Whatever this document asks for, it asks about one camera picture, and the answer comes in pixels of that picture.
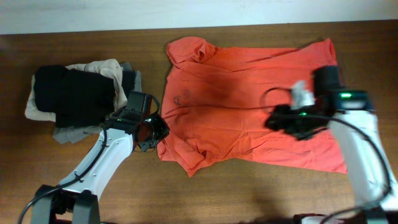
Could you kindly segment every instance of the wooden surface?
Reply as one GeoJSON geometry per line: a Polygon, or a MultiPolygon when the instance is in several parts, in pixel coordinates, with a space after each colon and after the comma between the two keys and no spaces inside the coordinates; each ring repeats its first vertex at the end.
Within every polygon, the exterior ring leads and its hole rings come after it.
{"type": "MultiPolygon", "coordinates": [[[[41,65],[115,58],[142,72],[158,99],[171,68],[168,42],[203,37],[221,47],[302,47],[331,37],[346,84],[368,90],[394,172],[398,169],[398,21],[281,24],[201,29],[125,30],[0,36],[0,223],[14,223],[42,185],[55,185],[97,139],[59,145],[54,124],[25,118],[30,80],[41,65]]],[[[330,213],[353,204],[346,175],[231,159],[191,179],[155,152],[134,153],[100,200],[115,223],[237,223],[296,213],[330,213]]],[[[30,211],[25,221],[30,220],[30,211]]]]}

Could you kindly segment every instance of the white cloth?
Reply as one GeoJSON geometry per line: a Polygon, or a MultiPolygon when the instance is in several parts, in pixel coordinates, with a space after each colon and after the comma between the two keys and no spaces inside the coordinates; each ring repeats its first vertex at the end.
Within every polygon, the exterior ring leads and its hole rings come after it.
{"type": "MultiPolygon", "coordinates": [[[[76,64],[66,66],[67,69],[77,69],[86,72],[99,73],[105,77],[113,79],[115,89],[115,98],[113,100],[114,110],[121,108],[127,104],[127,98],[122,88],[123,71],[115,59],[105,61],[91,62],[88,64],[76,64]]],[[[26,118],[36,121],[53,121],[55,122],[55,113],[39,111],[35,103],[35,93],[33,86],[35,84],[35,76],[32,77],[32,89],[27,101],[25,116],[26,118]]]]}

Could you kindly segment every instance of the green light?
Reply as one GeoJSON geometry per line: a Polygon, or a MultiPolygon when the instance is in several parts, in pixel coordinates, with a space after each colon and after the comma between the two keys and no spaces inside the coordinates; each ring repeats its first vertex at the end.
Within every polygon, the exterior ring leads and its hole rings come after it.
{"type": "Polygon", "coordinates": [[[352,96],[352,94],[351,93],[340,93],[340,96],[342,98],[350,98],[352,96]]]}

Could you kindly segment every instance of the black cable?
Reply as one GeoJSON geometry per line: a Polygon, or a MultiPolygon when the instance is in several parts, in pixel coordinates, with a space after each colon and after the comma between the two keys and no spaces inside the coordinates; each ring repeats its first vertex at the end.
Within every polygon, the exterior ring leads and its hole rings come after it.
{"type": "Polygon", "coordinates": [[[266,106],[266,96],[267,96],[267,94],[268,94],[269,92],[274,91],[274,90],[284,90],[284,91],[289,92],[289,93],[292,92],[291,89],[282,88],[282,87],[273,87],[273,88],[270,88],[270,89],[268,89],[267,91],[265,91],[265,92],[260,96],[260,105],[261,105],[261,108],[262,108],[262,109],[264,110],[264,112],[266,112],[266,113],[270,113],[270,111],[267,110],[268,108],[274,107],[274,106],[266,106]]]}
{"type": "Polygon", "coordinates": [[[347,208],[347,209],[344,209],[344,210],[340,210],[340,211],[334,212],[334,213],[332,213],[332,214],[326,216],[325,218],[323,218],[323,220],[320,222],[320,224],[324,224],[324,223],[326,223],[328,220],[330,220],[331,218],[333,218],[333,217],[335,217],[335,216],[337,216],[337,215],[341,215],[341,214],[343,214],[343,213],[357,212],[357,211],[360,211],[360,210],[369,210],[369,209],[371,209],[371,208],[375,208],[375,207],[377,207],[377,206],[379,205],[379,203],[380,203],[381,201],[383,201],[383,200],[388,196],[388,194],[391,192],[391,190],[392,190],[392,187],[391,187],[391,180],[390,180],[391,177],[390,177],[390,173],[389,173],[388,168],[387,168],[387,164],[386,164],[386,162],[385,162],[385,160],[384,160],[382,154],[380,153],[380,151],[379,151],[379,149],[377,148],[377,146],[376,146],[376,144],[374,143],[374,141],[373,141],[365,132],[363,132],[362,130],[360,130],[360,129],[357,128],[356,126],[354,126],[354,125],[352,125],[352,124],[350,124],[350,123],[348,123],[348,122],[346,122],[346,121],[343,121],[343,120],[341,120],[341,119],[332,118],[332,117],[328,117],[328,116],[319,116],[319,115],[310,115],[310,114],[304,115],[304,116],[302,116],[302,115],[295,115],[295,114],[287,114],[287,115],[284,115],[284,114],[273,114],[273,115],[274,115],[274,116],[277,116],[277,117],[279,117],[279,118],[282,118],[282,119],[322,119],[322,120],[327,120],[327,121],[335,121],[335,122],[337,122],[337,123],[346,125],[346,126],[352,128],[352,129],[354,129],[355,131],[357,131],[360,135],[362,135],[362,137],[364,138],[364,140],[367,141],[367,142],[372,146],[372,148],[374,149],[374,151],[375,151],[377,157],[379,158],[379,160],[380,160],[380,162],[381,162],[381,166],[382,166],[383,173],[384,173],[384,178],[385,178],[385,180],[386,180],[386,183],[385,183],[385,184],[386,184],[386,187],[385,187],[385,189],[383,190],[381,196],[380,196],[379,198],[377,198],[377,199],[371,201],[371,202],[364,203],[363,205],[359,205],[359,206],[356,206],[356,207],[347,208]]]}
{"type": "Polygon", "coordinates": [[[19,215],[19,218],[18,218],[18,224],[22,224],[22,221],[23,221],[23,219],[24,219],[24,216],[25,216],[26,212],[28,211],[28,209],[29,209],[34,203],[36,203],[37,201],[39,201],[40,199],[42,199],[42,198],[44,198],[44,197],[46,197],[46,196],[48,196],[48,195],[54,194],[55,192],[57,192],[57,191],[59,191],[59,190],[65,188],[65,187],[69,187],[69,186],[71,186],[72,184],[75,184],[76,182],[80,181],[81,178],[83,178],[83,177],[91,170],[91,168],[93,168],[93,166],[95,165],[95,163],[97,162],[97,160],[100,158],[100,156],[102,155],[102,153],[103,153],[103,151],[104,151],[104,149],[105,149],[105,147],[106,147],[106,140],[107,140],[107,138],[108,138],[108,135],[107,135],[107,133],[106,133],[106,128],[104,128],[103,131],[104,131],[104,141],[103,141],[103,143],[102,143],[101,149],[99,150],[97,156],[94,158],[93,162],[91,162],[91,164],[90,164],[80,175],[76,175],[76,174],[75,174],[76,177],[75,177],[74,180],[71,180],[71,181],[69,181],[69,182],[67,182],[67,183],[65,183],[65,184],[62,184],[62,185],[58,185],[58,186],[56,186],[54,189],[49,190],[48,192],[46,192],[46,193],[44,193],[44,194],[42,194],[42,195],[35,196],[35,197],[25,206],[25,208],[21,211],[21,214],[19,215]]]}

